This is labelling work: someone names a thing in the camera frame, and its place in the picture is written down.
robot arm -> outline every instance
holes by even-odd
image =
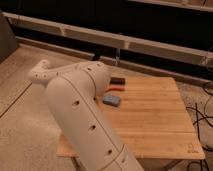
[[[48,68],[48,61],[41,61],[29,73],[29,78],[46,86],[51,113],[85,168],[88,171],[142,171],[94,101],[109,84],[107,67],[101,62],[85,62]]]

wooden tabletop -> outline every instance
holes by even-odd
[[[126,77],[125,91],[110,93],[121,97],[121,105],[116,108],[98,100],[98,106],[137,158],[205,158],[172,78]],[[57,154],[76,156],[62,134]]]

black cable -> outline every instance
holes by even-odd
[[[204,91],[206,94],[208,94],[208,95],[210,95],[210,96],[213,96],[213,92],[211,92],[211,91],[208,89],[208,86],[209,86],[210,84],[213,84],[213,81],[209,81],[209,82],[204,83],[203,86],[202,86],[202,89],[203,89],[203,91]]]
[[[204,1],[203,1],[203,6],[206,4],[206,1],[207,1],[207,0],[204,0]]]
[[[195,103],[195,111],[196,111],[196,120],[198,121],[199,116],[198,116],[198,108],[197,108],[197,103]],[[197,134],[198,134],[198,139],[200,141],[200,124],[197,122]],[[200,160],[200,170],[203,171],[203,162]]]
[[[196,121],[193,123],[193,125],[197,124],[198,139],[201,140],[201,137],[200,137],[200,124],[199,124],[199,122],[202,121],[202,120],[207,120],[208,121],[208,119],[213,119],[213,117],[211,117],[211,116],[205,116],[202,112],[200,112],[198,110],[197,103],[195,103],[195,108],[193,108],[193,107],[187,107],[187,109],[192,109],[192,110],[195,110],[195,112],[196,112]],[[213,152],[213,148],[211,148],[209,146],[202,147],[202,148],[205,151]],[[210,171],[208,162],[206,160],[200,160],[199,162],[198,161],[190,162],[187,165],[187,171],[190,171],[190,168],[191,168],[192,164],[198,164],[200,166],[200,170],[201,171],[203,171],[203,168],[205,168],[207,171]]]
[[[186,109],[191,109],[191,110],[196,111],[196,109],[193,108],[193,107],[186,107]],[[213,124],[208,120],[208,119],[211,119],[211,117],[208,118],[207,116],[205,116],[205,115],[204,115],[201,111],[199,111],[199,110],[197,110],[197,113],[201,115],[201,117],[208,123],[208,125],[209,125],[211,128],[213,128]]]
[[[208,106],[209,102],[211,101],[212,97],[213,96],[210,96],[208,98],[208,100],[206,101],[205,105],[204,105],[203,113],[204,113],[205,116],[208,116],[207,113],[206,113],[206,109],[207,109],[207,106]]]

blue sponge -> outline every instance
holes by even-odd
[[[111,106],[118,107],[120,105],[121,98],[112,94],[105,94],[103,97],[103,103]]]

speckled floor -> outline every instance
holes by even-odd
[[[41,59],[48,59],[55,66],[83,61],[65,54],[21,45],[0,64],[0,171],[74,171],[70,159],[56,156],[60,129],[45,106],[44,89],[38,85],[27,89],[30,82],[26,73]],[[116,67],[110,67],[110,70],[115,76],[149,76]],[[186,106],[194,106],[196,102],[202,111],[208,95],[200,87],[180,82],[177,85]],[[27,104],[31,104],[31,108],[23,107]],[[213,114],[212,101],[207,111]],[[193,111],[189,113],[194,120]],[[201,128],[202,142],[213,146],[212,129],[204,122]],[[206,156],[213,169],[213,154],[207,153]],[[146,170],[157,171],[165,161],[144,160],[143,164]],[[186,170],[187,164],[183,161],[172,170]],[[199,170],[199,167],[194,166],[191,170]]]

